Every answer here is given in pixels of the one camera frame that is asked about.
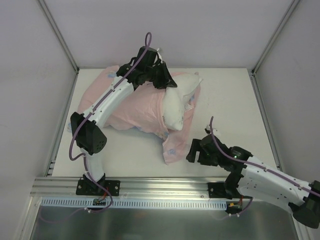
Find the white pillow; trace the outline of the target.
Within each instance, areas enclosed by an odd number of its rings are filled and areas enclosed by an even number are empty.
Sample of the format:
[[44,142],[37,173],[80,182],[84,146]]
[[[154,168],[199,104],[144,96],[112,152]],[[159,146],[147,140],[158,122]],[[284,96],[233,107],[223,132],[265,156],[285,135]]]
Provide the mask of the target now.
[[177,87],[167,87],[162,100],[164,125],[169,130],[181,131],[184,126],[184,114],[190,110],[196,91],[203,80],[198,72],[175,72],[172,75]]

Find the blue and pink printed pillowcase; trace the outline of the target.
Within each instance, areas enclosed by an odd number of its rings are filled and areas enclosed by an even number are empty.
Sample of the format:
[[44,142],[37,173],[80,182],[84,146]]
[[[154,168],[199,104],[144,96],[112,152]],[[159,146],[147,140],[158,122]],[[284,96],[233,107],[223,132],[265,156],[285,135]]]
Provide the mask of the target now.
[[107,119],[103,128],[113,127],[118,131],[136,128],[144,133],[152,133],[163,140],[163,158],[172,164],[187,155],[188,139],[196,102],[201,85],[191,102],[191,109],[184,113],[183,129],[170,130],[164,124],[162,102],[166,89],[156,89],[151,82],[145,82],[124,99]]

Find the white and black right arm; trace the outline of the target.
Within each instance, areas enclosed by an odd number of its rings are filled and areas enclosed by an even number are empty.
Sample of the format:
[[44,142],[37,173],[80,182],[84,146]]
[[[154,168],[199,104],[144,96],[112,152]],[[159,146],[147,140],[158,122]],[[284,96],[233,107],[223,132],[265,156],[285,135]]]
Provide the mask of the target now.
[[273,169],[251,152],[228,147],[211,135],[194,138],[186,159],[229,172],[223,183],[207,184],[210,198],[259,199],[287,211],[309,228],[320,226],[319,181],[309,183]]

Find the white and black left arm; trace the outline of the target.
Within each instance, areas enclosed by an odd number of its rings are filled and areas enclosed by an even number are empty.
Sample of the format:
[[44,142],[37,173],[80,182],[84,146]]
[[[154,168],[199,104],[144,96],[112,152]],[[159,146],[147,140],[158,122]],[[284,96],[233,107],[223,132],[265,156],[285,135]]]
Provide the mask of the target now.
[[87,189],[93,195],[101,194],[105,188],[106,175],[100,152],[107,144],[107,137],[101,129],[120,103],[146,82],[159,90],[177,87],[159,50],[142,46],[136,57],[119,67],[112,83],[95,103],[70,117],[72,140],[69,150],[74,145],[80,148],[79,156],[83,157],[85,169],[83,179],[88,181]]

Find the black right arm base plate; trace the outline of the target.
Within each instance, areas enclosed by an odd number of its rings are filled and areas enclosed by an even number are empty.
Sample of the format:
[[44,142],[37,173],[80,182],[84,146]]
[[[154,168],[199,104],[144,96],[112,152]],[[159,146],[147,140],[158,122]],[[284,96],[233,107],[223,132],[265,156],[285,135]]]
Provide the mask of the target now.
[[[243,195],[241,195],[237,187],[239,185],[237,183],[227,183],[227,182],[208,182],[207,183],[207,191],[209,198],[211,199],[240,199]],[[250,199],[250,196],[243,196],[245,199]]]

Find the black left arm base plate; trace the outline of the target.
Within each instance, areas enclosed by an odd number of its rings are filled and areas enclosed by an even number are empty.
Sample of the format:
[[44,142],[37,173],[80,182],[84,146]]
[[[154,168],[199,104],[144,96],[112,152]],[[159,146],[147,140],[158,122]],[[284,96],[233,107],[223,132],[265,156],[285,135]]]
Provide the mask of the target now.
[[[97,182],[100,186],[106,189],[111,196],[119,196],[120,181],[102,179]],[[82,177],[77,182],[75,194],[78,196],[103,196],[106,192],[97,186],[88,178]]]

